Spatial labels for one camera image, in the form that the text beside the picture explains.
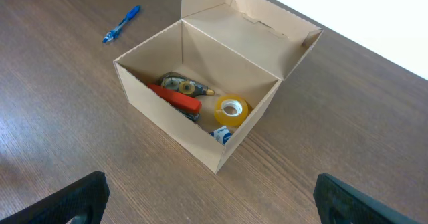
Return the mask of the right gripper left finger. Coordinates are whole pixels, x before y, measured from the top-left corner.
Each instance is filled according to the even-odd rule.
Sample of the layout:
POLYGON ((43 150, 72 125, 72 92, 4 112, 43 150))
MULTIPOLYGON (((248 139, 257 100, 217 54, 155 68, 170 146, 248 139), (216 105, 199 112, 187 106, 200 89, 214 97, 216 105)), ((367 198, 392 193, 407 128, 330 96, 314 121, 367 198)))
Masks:
POLYGON ((1 224, 100 224, 110 190, 105 173, 94 171, 1 220, 1 224))

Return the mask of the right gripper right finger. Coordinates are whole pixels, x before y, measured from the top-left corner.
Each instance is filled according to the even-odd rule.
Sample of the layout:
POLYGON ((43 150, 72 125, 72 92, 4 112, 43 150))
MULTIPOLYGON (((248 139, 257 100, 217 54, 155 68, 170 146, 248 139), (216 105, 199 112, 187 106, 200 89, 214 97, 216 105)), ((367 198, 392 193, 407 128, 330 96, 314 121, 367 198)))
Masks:
POLYGON ((328 173, 318 175, 313 197, 322 224, 418 224, 328 173))

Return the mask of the white blue staples box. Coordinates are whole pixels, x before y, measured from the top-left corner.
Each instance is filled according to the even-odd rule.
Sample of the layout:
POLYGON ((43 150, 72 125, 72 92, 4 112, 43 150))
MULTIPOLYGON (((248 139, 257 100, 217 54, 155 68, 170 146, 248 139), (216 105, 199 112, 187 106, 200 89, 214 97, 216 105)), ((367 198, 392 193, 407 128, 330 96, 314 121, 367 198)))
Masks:
POLYGON ((218 128, 217 130, 214 130, 209 134, 222 145, 225 145, 227 141, 232 137, 232 133, 226 126, 222 126, 221 128, 218 128))

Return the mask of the yellow clear tape roll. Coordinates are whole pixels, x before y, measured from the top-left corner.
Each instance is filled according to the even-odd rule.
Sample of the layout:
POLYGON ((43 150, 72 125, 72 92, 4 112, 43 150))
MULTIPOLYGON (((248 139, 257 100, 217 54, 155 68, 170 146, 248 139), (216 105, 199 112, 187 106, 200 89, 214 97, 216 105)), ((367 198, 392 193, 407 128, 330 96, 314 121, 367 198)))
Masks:
POLYGON ((221 96, 215 107, 215 119, 224 126, 237 127, 249 114, 247 102, 238 95, 221 96))

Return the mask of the orange red stapler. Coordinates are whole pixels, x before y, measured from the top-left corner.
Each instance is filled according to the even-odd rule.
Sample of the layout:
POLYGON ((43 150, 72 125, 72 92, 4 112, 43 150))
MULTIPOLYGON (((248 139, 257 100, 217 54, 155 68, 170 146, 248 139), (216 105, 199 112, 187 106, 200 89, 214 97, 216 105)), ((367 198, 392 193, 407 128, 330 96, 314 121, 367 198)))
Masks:
POLYGON ((200 117, 199 111, 202 107, 202 103, 198 99, 166 89, 156 84, 147 84, 147 86, 163 100, 184 114, 189 120, 192 120, 193 122, 198 121, 200 117))

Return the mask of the black yellow correction tape dispenser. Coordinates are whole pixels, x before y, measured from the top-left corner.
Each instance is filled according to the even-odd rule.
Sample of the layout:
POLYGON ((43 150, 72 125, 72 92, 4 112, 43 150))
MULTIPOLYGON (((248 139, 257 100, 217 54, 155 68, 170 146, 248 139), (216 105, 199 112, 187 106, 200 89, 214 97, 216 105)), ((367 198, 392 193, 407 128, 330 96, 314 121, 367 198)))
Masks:
POLYGON ((158 84, 166 89, 195 98, 197 96, 214 96, 215 91, 176 72, 168 72, 158 79, 158 84))

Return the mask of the brown cardboard box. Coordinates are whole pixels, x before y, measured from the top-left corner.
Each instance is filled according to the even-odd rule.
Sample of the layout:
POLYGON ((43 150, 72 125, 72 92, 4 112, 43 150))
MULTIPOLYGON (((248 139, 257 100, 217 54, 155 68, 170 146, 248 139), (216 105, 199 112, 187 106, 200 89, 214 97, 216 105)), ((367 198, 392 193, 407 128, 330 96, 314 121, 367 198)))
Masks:
POLYGON ((181 18, 115 59, 127 100, 211 171, 217 172, 268 108, 280 84, 315 46, 320 27, 267 0, 182 0, 181 18), (180 74, 215 91, 193 122, 149 84, 180 74), (249 105, 225 144, 212 132, 219 96, 249 105))

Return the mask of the blue ballpoint pen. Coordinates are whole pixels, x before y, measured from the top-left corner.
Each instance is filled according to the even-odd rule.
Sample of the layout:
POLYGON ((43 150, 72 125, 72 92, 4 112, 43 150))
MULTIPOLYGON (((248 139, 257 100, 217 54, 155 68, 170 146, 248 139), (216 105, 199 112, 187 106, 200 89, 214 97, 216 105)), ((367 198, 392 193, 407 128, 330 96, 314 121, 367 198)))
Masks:
POLYGON ((122 28, 130 21, 132 20, 139 12, 140 12, 141 6, 137 5, 133 7, 124 17, 124 19, 112 30, 110 30, 106 36, 104 37, 102 43, 108 43, 110 41, 113 41, 118 38, 120 35, 120 32, 122 31, 122 28))

